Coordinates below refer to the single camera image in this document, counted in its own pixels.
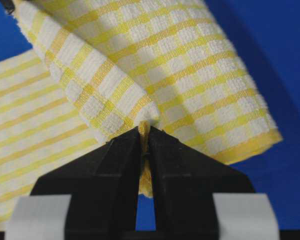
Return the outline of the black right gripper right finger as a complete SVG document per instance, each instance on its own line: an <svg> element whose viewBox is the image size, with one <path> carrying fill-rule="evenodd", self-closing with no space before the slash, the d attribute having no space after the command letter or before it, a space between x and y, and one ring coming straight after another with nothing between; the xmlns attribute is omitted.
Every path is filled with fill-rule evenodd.
<svg viewBox="0 0 300 240"><path fill-rule="evenodd" d="M155 127L148 136L156 230L166 240L217 240L213 193L254 193L249 178Z"/></svg>

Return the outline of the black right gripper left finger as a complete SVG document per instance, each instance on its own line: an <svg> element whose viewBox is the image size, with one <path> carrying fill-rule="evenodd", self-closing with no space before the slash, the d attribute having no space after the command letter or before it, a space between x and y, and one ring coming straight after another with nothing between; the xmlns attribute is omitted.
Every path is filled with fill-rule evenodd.
<svg viewBox="0 0 300 240"><path fill-rule="evenodd" d="M67 240L118 240L136 227L141 140L133 128L105 145L42 175L31 195L71 200Z"/></svg>

